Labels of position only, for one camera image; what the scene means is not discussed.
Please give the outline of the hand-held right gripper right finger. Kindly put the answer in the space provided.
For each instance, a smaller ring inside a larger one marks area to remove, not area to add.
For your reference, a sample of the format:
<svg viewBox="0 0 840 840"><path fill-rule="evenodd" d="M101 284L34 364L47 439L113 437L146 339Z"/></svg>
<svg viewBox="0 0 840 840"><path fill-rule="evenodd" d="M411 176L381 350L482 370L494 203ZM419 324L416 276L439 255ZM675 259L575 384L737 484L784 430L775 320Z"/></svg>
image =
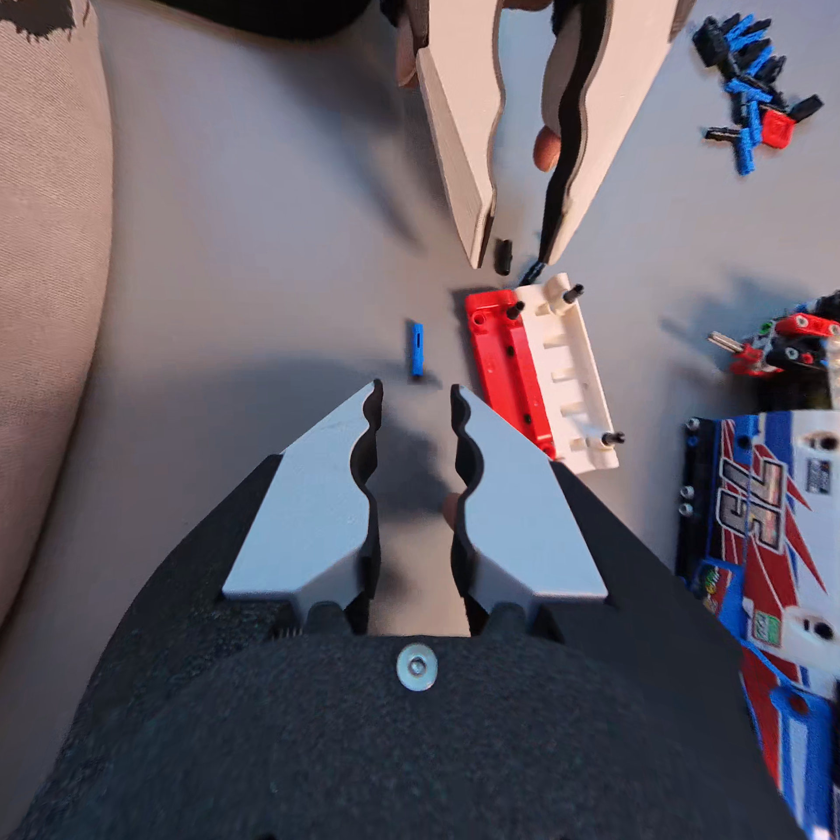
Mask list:
<svg viewBox="0 0 840 840"><path fill-rule="evenodd" d="M451 387L450 408L465 484L451 569L469 621L505 604L532 624L544 606L604 603L606 584L550 458L467 387Z"/></svg>

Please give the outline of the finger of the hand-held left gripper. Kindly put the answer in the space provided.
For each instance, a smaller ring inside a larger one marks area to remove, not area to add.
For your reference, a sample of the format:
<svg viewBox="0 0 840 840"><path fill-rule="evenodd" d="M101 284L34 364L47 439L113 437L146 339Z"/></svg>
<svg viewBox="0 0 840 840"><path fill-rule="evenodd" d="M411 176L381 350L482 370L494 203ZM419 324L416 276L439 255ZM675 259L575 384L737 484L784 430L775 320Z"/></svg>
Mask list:
<svg viewBox="0 0 840 840"><path fill-rule="evenodd" d="M505 103L501 1L416 3L416 73L448 205L480 268L497 208L492 150Z"/></svg>
<svg viewBox="0 0 840 840"><path fill-rule="evenodd" d="M592 2L592 63L564 108L560 158L542 216L539 260L559 260L680 31L677 1Z"/></svg>

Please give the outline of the red and white lego panel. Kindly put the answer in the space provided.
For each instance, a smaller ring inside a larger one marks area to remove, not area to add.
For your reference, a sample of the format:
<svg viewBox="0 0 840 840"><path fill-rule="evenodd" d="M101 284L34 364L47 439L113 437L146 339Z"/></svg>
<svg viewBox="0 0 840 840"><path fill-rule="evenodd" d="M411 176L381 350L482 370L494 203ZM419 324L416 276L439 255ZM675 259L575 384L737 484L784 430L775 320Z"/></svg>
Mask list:
<svg viewBox="0 0 840 840"><path fill-rule="evenodd" d="M550 459L581 475L620 465L615 430L580 299L560 273L477 292L465 315L485 401Z"/></svg>

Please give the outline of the lego race car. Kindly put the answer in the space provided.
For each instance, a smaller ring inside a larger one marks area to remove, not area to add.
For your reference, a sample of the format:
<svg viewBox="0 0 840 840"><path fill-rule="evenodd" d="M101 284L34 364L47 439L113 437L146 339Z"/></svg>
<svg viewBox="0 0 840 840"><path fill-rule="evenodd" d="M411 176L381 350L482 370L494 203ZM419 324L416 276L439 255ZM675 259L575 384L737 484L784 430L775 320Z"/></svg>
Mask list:
<svg viewBox="0 0 840 840"><path fill-rule="evenodd" d="M685 424L675 573L741 646L767 771L808 838L838 838L839 292L732 339L750 413Z"/></svg>

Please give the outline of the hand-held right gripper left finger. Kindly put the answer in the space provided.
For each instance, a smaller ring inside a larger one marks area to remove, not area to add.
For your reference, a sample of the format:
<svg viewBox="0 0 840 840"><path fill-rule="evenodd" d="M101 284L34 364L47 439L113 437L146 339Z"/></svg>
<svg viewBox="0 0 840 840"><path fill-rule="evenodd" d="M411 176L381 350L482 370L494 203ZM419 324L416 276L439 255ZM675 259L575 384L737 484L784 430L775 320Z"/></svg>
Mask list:
<svg viewBox="0 0 840 840"><path fill-rule="evenodd" d="M301 622L331 602L367 623L382 563L368 482L383 391L372 380L280 453L222 587L225 599L287 602Z"/></svg>

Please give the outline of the pile of small lego pieces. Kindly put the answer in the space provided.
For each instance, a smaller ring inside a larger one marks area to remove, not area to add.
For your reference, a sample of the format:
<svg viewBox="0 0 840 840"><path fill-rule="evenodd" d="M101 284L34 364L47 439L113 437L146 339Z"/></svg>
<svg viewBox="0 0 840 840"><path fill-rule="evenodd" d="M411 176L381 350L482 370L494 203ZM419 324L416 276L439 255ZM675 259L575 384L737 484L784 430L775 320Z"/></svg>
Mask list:
<svg viewBox="0 0 840 840"><path fill-rule="evenodd" d="M795 130L824 108L817 94L791 100L779 86L787 56L776 51L772 19L733 14L708 16L691 37L703 67L715 70L730 104L730 125L712 126L703 139L731 148L738 177L754 172L755 151L783 151Z"/></svg>

